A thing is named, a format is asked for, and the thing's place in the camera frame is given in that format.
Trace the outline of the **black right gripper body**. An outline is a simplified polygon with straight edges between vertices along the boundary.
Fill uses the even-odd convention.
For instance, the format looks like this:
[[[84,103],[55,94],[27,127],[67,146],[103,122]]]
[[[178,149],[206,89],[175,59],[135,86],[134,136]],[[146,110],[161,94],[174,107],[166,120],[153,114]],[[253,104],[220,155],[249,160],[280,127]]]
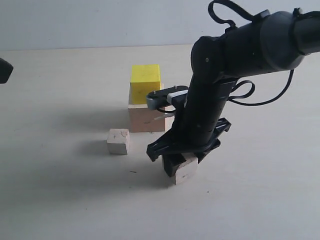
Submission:
[[[174,101],[171,129],[147,146],[151,161],[159,156],[193,153],[201,162],[219,147],[218,137],[231,127],[230,122],[220,118],[231,91],[231,78],[204,82],[193,76],[186,97]]]

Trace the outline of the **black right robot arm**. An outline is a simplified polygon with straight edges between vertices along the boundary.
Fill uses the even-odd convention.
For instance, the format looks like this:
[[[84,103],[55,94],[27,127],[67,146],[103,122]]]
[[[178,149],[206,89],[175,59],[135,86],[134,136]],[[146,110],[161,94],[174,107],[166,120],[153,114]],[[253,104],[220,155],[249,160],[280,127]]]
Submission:
[[[246,84],[247,77],[289,71],[293,73],[305,56],[320,50],[320,13],[268,10],[252,15],[230,0],[221,4],[232,9],[248,24],[237,27],[221,19],[208,5],[210,17],[228,24],[221,36],[202,36],[192,47],[189,86],[154,90],[147,97],[150,110],[174,117],[171,128],[147,146],[151,161],[162,157],[172,177],[188,158],[201,162],[220,146],[219,136],[231,123],[221,117],[227,102],[243,104],[233,92]]]

